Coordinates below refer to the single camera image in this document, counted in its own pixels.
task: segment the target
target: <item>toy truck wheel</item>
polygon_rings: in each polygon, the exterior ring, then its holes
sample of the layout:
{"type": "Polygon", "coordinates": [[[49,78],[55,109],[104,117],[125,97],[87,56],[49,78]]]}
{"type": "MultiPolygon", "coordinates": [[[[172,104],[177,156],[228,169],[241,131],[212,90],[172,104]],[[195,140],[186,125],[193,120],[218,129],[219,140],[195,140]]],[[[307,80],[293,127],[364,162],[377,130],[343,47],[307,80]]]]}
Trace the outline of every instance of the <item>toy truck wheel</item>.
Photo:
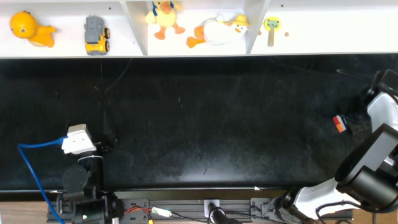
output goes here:
{"type": "Polygon", "coordinates": [[[109,42],[105,41],[105,50],[108,52],[109,51],[109,42]]]}
{"type": "Polygon", "coordinates": [[[105,38],[106,39],[111,38],[111,31],[108,28],[105,28],[105,38]]]}

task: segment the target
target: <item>yellow plush duck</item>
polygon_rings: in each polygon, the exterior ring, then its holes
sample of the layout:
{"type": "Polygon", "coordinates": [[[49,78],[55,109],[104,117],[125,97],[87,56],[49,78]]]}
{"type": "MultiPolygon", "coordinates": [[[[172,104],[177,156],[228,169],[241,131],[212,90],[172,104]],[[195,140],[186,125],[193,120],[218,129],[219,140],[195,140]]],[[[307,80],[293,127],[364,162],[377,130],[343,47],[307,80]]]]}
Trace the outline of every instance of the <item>yellow plush duck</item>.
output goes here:
{"type": "Polygon", "coordinates": [[[195,28],[195,37],[188,37],[187,45],[190,48],[202,43],[210,45],[228,44],[241,38],[248,30],[246,16],[239,14],[232,22],[225,22],[223,16],[217,19],[208,19],[203,26],[195,28]]]}
{"type": "Polygon", "coordinates": [[[12,33],[37,47],[53,47],[54,40],[52,34],[55,28],[51,26],[41,26],[29,12],[18,12],[10,20],[12,33]]]}
{"type": "Polygon", "coordinates": [[[155,34],[155,37],[159,40],[166,38],[165,33],[168,27],[173,27],[176,34],[182,34],[185,32],[183,27],[177,25],[177,13],[182,10],[182,4],[180,2],[171,1],[154,1],[152,2],[153,9],[145,18],[148,24],[154,24],[155,22],[160,25],[160,31],[155,34]]]}

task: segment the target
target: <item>yellow toy truck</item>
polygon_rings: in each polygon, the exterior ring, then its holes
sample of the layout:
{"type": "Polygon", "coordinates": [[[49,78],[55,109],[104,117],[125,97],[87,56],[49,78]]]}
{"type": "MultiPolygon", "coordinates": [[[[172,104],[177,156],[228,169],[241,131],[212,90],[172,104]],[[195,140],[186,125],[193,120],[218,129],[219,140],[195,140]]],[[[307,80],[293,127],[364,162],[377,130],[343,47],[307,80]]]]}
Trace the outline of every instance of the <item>yellow toy truck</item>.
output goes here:
{"type": "Polygon", "coordinates": [[[111,32],[105,27],[104,20],[98,16],[89,16],[85,24],[85,42],[88,55],[106,55],[109,51],[111,32]]]}

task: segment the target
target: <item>orange beak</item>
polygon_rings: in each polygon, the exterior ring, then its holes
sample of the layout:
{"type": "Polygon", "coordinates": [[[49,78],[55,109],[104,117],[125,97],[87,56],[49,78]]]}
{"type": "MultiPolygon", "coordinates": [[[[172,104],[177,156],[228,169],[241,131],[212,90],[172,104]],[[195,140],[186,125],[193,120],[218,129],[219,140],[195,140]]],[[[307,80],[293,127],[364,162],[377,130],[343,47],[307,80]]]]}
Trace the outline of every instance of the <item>orange beak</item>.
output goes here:
{"type": "Polygon", "coordinates": [[[163,2],[163,3],[160,5],[160,9],[161,9],[164,13],[166,13],[166,14],[169,14],[170,12],[172,12],[172,7],[171,7],[171,5],[170,5],[170,2],[168,2],[168,1],[163,2]]]}

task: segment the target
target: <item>black table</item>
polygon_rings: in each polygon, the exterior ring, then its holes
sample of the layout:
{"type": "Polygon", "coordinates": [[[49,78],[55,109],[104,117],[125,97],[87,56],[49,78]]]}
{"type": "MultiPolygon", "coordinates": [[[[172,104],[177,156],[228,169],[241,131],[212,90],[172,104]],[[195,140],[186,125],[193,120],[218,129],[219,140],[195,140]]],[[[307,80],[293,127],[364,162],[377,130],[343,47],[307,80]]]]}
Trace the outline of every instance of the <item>black table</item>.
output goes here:
{"type": "MultiPolygon", "coordinates": [[[[336,104],[366,83],[336,74],[396,68],[396,55],[0,61],[0,190],[37,190],[17,143],[103,113],[119,136],[104,155],[106,190],[315,185],[370,133],[339,134],[336,104]]],[[[56,147],[26,151],[45,189],[76,163],[56,147]]]]}

